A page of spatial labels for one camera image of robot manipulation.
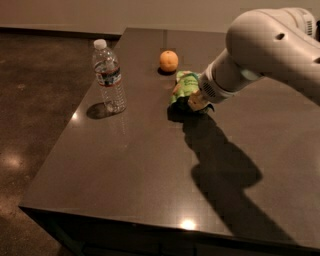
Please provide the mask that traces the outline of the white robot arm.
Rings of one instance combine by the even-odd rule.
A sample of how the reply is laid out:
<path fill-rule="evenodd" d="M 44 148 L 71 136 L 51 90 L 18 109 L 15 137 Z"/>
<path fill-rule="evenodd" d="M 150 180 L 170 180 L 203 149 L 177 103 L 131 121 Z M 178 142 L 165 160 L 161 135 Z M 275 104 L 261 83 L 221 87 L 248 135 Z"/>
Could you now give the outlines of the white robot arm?
<path fill-rule="evenodd" d="M 188 99 L 194 111 L 225 101 L 263 78 L 320 102 L 320 43 L 316 20 L 303 8 L 256 9 L 229 27 L 225 49 L 200 76 Z"/>

